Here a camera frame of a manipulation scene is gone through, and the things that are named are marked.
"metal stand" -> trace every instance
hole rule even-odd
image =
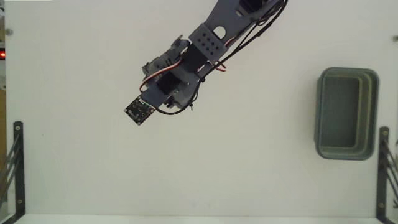
[[[387,200],[387,181],[391,184],[391,187],[396,195],[397,191],[392,181],[389,170],[394,177],[395,182],[397,182],[397,177],[395,175],[395,166],[392,166],[389,161],[389,156],[391,160],[395,163],[395,160],[391,154],[388,147],[390,130],[388,127],[380,128],[379,134],[379,170],[377,173],[377,200],[376,200],[376,218],[385,224],[395,224],[393,221],[386,216],[386,200]]]
[[[15,180],[16,213],[3,223],[12,224],[25,215],[24,127],[20,121],[14,123],[14,144],[7,156],[6,167],[0,172],[0,180],[6,179],[6,185],[0,187],[0,207],[7,198],[11,182]]]

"green container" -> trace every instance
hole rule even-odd
[[[318,81],[315,142],[325,159],[366,160],[374,152],[379,79],[359,68],[329,68]]]

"robotic arm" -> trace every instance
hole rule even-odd
[[[155,111],[176,115],[192,106],[201,83],[213,70],[263,34],[285,9],[288,0],[218,0],[209,18],[183,40],[180,36],[160,57],[142,70],[145,79],[138,96],[124,111],[141,125]],[[251,38],[253,31],[262,27]],[[229,48],[241,43],[222,61]],[[170,113],[160,109],[179,108]]]

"white backdrop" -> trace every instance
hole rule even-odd
[[[328,161],[313,143],[328,67],[380,76],[396,135],[398,1],[290,1],[214,73],[194,111],[138,128],[141,66],[216,0],[8,2],[7,120],[25,123],[28,213],[373,217],[377,153]]]

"mounting hole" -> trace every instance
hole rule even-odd
[[[217,35],[217,37],[221,40],[222,38],[225,37],[226,35],[226,30],[224,27],[222,26],[218,26],[216,27],[213,32]]]

